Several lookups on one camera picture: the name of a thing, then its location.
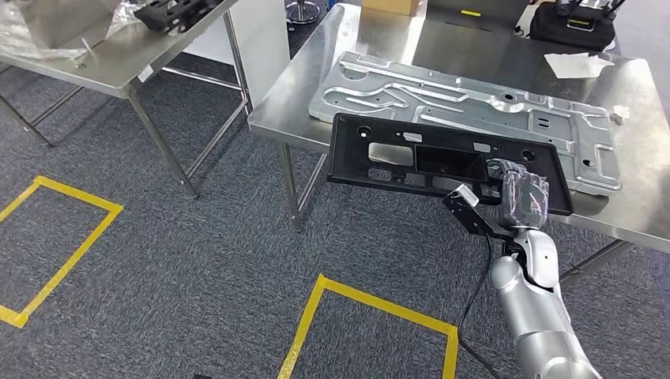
stainless steel table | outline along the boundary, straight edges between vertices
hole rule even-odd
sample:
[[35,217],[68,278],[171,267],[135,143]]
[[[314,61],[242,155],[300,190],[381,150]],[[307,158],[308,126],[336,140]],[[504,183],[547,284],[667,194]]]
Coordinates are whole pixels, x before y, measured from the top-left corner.
[[[164,154],[167,163],[174,171],[179,182],[184,185],[189,195],[195,197],[198,194],[191,185],[190,178],[239,114],[242,111],[245,111],[247,114],[251,112],[247,79],[244,75],[242,59],[239,56],[235,29],[228,12],[237,1],[224,0],[194,27],[177,36],[166,36],[159,32],[148,30],[143,24],[133,24],[114,34],[110,39],[94,46],[90,54],[84,55],[75,62],[69,59],[35,60],[0,53],[0,62],[7,65],[21,67],[22,69],[41,73],[45,76],[79,86],[30,121],[19,114],[1,96],[0,107],[5,108],[6,111],[21,122],[26,130],[35,134],[40,142],[50,145],[49,141],[37,130],[36,126],[67,100],[76,95],[82,88],[92,89],[93,91],[102,92],[120,99],[127,99],[158,145],[158,148]],[[167,64],[172,59],[189,46],[194,39],[200,36],[219,17],[224,18],[226,31],[230,39],[238,84],[167,67]],[[0,73],[6,69],[7,66],[0,68]],[[137,95],[137,89],[161,70],[210,84],[232,88],[240,91],[242,94],[241,104],[237,106],[232,115],[223,123],[212,140],[205,146],[205,149],[186,171],[182,169],[179,161],[175,158],[160,131],[156,128],[151,117],[142,106],[140,97]]]
[[[345,4],[333,7],[248,118],[252,131],[278,141],[296,229],[302,227],[300,211],[326,160],[332,131],[330,124],[309,115],[308,104],[344,51],[609,110],[617,104],[629,107],[631,119],[613,127],[622,191],[610,198],[573,193],[575,213],[556,218],[617,241],[563,279],[572,280],[576,274],[594,269],[632,243],[670,253],[670,130],[645,60],[604,54],[603,58],[615,66],[606,68],[599,78],[560,80],[544,54],[578,51]],[[300,197],[295,190],[289,144],[324,153]]]

yellow tape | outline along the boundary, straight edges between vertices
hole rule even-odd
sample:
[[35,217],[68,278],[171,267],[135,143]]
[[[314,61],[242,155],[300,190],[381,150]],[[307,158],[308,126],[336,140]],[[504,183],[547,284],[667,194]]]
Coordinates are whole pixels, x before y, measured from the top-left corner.
[[356,290],[353,287],[349,287],[327,279],[322,274],[319,274],[316,283],[314,284],[314,289],[312,289],[310,298],[307,300],[307,305],[303,311],[303,316],[300,318],[300,322],[298,323],[298,328],[295,331],[293,344],[288,349],[286,359],[281,365],[279,375],[277,376],[278,379],[289,379],[291,377],[291,373],[295,367],[295,362],[298,360],[298,354],[300,354],[300,349],[303,347],[303,343],[307,337],[307,330],[310,328],[310,324],[314,319],[314,312],[316,312],[316,308],[323,294],[323,290],[329,290],[352,300],[356,300],[357,302],[362,302],[367,306],[372,306],[378,310],[383,310],[384,312],[393,314],[394,316],[445,334],[446,347],[444,355],[444,367],[442,369],[442,379],[453,379],[455,377],[456,354],[458,352],[458,329],[455,326],[449,325],[446,322],[440,321],[433,317],[418,313],[409,308],[399,306],[398,304],[393,304],[392,302],[388,302],[383,298],[377,298],[373,295],[366,294],[365,292]]
[[293,367],[295,367],[295,362],[298,360],[298,354],[300,354],[300,349],[303,348],[303,342],[305,342],[305,337],[307,337],[307,330],[310,328],[312,319],[314,318],[314,312],[316,312],[316,307],[318,306],[318,301],[321,300],[321,295],[323,294],[323,288],[326,284],[327,279],[318,274],[312,293],[310,294],[309,300],[307,300],[307,305],[305,305],[305,310],[303,311],[303,316],[300,318],[298,323],[298,328],[295,330],[295,338],[293,338],[293,343],[288,349],[286,354],[286,359],[279,369],[278,379],[289,379],[291,373],[293,372]]
[[95,205],[99,208],[109,211],[107,216],[103,221],[98,225],[88,237],[81,243],[81,245],[74,251],[72,256],[68,258],[65,264],[55,273],[54,276],[49,279],[47,284],[42,287],[40,292],[37,293],[35,298],[33,298],[28,305],[20,312],[10,310],[4,306],[0,306],[0,321],[4,321],[12,326],[17,328],[23,328],[25,323],[28,321],[28,317],[37,309],[40,304],[44,301],[45,298],[56,288],[56,286],[61,282],[61,280],[67,275],[68,272],[74,267],[74,265],[79,261],[79,259],[88,251],[88,248],[93,245],[93,243],[100,237],[103,231],[109,226],[109,224],[114,221],[114,218],[123,210],[123,207],[118,204],[114,204],[110,201],[106,201],[97,196],[86,193],[80,189],[76,189],[65,184],[55,182],[49,178],[43,176],[38,176],[32,182],[32,184],[21,194],[16,200],[12,201],[7,208],[3,209],[0,212],[0,222],[2,222],[14,209],[16,209],[25,199],[27,199],[35,190],[40,186],[47,187],[50,190],[63,193],[67,196],[74,197],[78,200],[85,201],[89,204]]
[[21,205],[22,202],[25,201],[25,199],[28,198],[28,196],[32,195],[35,190],[37,190],[37,187],[40,185],[33,182],[28,188],[23,191],[19,197],[14,199],[9,205],[7,205],[7,208],[3,209],[2,212],[0,212],[0,222],[2,222],[11,212],[13,212],[14,209],[16,209],[19,205]]
[[568,22],[571,22],[573,24],[580,24],[580,25],[591,25],[589,22],[580,21],[580,20],[573,20],[573,19],[569,19]]
[[461,13],[463,13],[466,16],[473,16],[473,17],[481,17],[481,13],[479,12],[473,12],[472,10],[465,10],[462,9]]

black tray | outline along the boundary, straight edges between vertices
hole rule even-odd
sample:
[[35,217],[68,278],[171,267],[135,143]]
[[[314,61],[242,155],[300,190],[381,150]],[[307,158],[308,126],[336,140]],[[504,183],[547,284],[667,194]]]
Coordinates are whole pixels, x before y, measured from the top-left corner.
[[[420,141],[418,136],[407,141],[404,133],[420,135]],[[385,162],[369,158],[372,143],[378,144],[373,145],[376,159]],[[500,204],[495,191],[500,193],[503,182],[489,176],[487,161],[507,159],[547,178],[549,213],[569,216],[573,212],[553,144],[340,113],[333,120],[329,156],[330,182],[445,197],[454,189],[447,179],[454,179],[470,183],[481,203],[488,205]]]

screw hole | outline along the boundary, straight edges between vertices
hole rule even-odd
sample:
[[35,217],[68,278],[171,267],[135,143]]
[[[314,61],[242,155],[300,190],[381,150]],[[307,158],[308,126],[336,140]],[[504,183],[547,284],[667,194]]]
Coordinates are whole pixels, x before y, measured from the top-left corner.
[[370,128],[367,126],[361,126],[358,128],[358,134],[361,136],[361,138],[367,138],[370,136],[370,134],[372,134],[372,130],[370,130]]
[[525,159],[529,162],[533,162],[536,158],[535,153],[531,152],[529,150],[524,150],[523,152],[521,152],[521,156],[523,157],[523,159]]

cardboard box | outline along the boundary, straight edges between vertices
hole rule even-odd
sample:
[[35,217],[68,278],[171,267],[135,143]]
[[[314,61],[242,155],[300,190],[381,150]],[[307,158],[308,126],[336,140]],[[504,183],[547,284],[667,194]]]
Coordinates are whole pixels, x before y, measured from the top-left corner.
[[363,0],[363,8],[414,16],[419,0]]

